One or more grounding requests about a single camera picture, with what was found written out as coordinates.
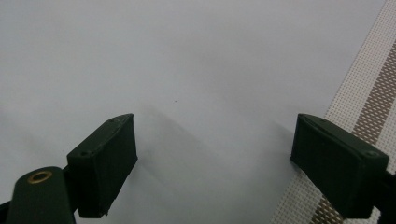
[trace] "brown stripe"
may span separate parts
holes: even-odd
[[[375,145],[395,98],[396,42],[393,44],[388,58],[375,81],[352,133],[367,143]],[[343,223],[343,219],[323,196],[310,223],[339,224]]]

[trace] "gray surface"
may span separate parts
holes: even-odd
[[[267,223],[297,113],[323,116],[383,1],[0,2],[0,201],[103,121],[139,161],[108,217]]]

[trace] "white surface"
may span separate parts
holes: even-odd
[[[132,112],[139,161],[78,223],[268,223],[297,113],[324,115],[382,4],[1,1],[0,201]]]

